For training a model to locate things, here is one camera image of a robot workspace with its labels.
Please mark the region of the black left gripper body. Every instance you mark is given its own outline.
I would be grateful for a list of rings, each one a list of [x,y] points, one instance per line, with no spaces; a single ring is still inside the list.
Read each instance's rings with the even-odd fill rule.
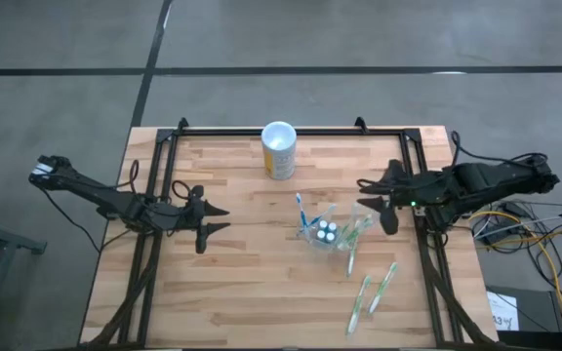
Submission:
[[[183,207],[168,203],[153,205],[153,228],[157,230],[197,230],[201,224],[201,201],[192,198]]]

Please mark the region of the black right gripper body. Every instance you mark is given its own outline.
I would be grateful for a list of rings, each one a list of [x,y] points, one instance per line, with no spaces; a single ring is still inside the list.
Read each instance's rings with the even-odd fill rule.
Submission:
[[[406,173],[406,183],[390,190],[388,201],[394,208],[425,206],[438,203],[444,192],[444,173]]]

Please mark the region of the blue white toothbrush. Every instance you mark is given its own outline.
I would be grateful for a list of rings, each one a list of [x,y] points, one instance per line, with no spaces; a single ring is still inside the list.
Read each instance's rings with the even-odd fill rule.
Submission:
[[[297,203],[298,203],[299,208],[300,208],[301,231],[304,232],[304,231],[306,231],[306,229],[308,227],[308,222],[307,222],[307,219],[306,219],[305,211],[304,211],[303,206],[302,206],[301,194],[299,192],[297,192],[297,194],[296,194],[296,200],[297,200]]]
[[[321,220],[327,220],[331,216],[332,212],[335,210],[336,207],[337,207],[336,204],[331,204],[329,206],[329,208],[325,212],[323,212],[322,214],[319,214],[312,219],[308,219],[306,221],[306,226],[308,228],[311,228],[311,227],[318,228],[320,226],[320,221]]]

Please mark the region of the clear acrylic organizer box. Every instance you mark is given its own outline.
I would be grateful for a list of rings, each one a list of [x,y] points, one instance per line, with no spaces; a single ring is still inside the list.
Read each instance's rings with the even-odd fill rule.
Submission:
[[[326,220],[328,222],[328,225],[329,225],[330,222],[334,222],[337,225],[337,230],[335,232],[331,232],[328,227],[326,229],[321,229],[320,227],[318,227],[318,228],[315,228],[315,227],[308,228],[307,227],[306,231],[302,232],[301,231],[301,218],[299,216],[297,236],[302,238],[302,239],[305,239],[305,241],[309,245],[313,246],[314,248],[329,251],[329,252],[340,251],[340,250],[337,249],[337,242],[340,238],[341,229],[350,221],[352,206],[348,209],[347,214],[343,214],[341,212],[341,207],[337,205],[335,210],[332,212],[331,216]],[[306,214],[306,219],[312,219],[312,218],[316,217],[316,215],[310,215],[310,214],[307,214],[307,213],[305,213],[305,214]],[[367,229],[364,233],[362,233],[358,237],[358,241],[359,241],[359,238],[363,234],[365,234],[369,229]],[[336,236],[335,240],[331,243],[329,243],[326,240],[326,238],[324,240],[319,240],[317,238],[317,232],[319,230],[324,231],[326,233],[326,235],[328,233],[334,233],[335,236]]]

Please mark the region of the white paper label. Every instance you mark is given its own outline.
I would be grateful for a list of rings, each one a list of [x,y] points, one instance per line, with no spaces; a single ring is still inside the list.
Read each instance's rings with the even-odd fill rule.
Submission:
[[[514,296],[487,292],[494,325],[498,331],[518,332],[519,315]]]

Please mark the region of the dark grey box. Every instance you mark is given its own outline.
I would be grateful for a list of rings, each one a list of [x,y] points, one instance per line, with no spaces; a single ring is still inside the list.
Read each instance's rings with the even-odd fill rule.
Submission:
[[[562,317],[556,294],[487,286],[487,292],[514,296],[517,299],[519,332],[562,332]]]

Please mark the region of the black metal table frame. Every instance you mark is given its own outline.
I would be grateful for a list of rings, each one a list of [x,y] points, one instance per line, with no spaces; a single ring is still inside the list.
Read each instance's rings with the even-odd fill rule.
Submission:
[[[399,214],[400,229],[387,236],[373,226],[360,237],[352,275],[344,253],[316,249],[297,236],[300,208],[319,215],[331,204],[343,214],[359,197],[356,182],[377,178],[390,159],[413,170],[439,169],[451,152],[441,127],[303,128],[297,168],[284,181],[264,171],[256,128],[143,127],[130,132],[123,166],[140,162],[137,187],[169,194],[172,179],[200,184],[209,202],[228,211],[230,225],[213,234],[207,250],[182,231],[158,239],[126,232],[111,222],[100,255],[79,337],[89,346],[125,298],[133,274],[151,257],[156,276],[113,337],[127,348],[398,348],[431,347],[451,338],[442,298],[427,294],[425,263],[444,262],[457,299],[489,337],[497,332],[471,237],[456,228],[442,253],[421,245],[412,212]],[[398,268],[374,314],[370,302],[393,262]],[[345,330],[363,279],[371,276],[359,322]]]

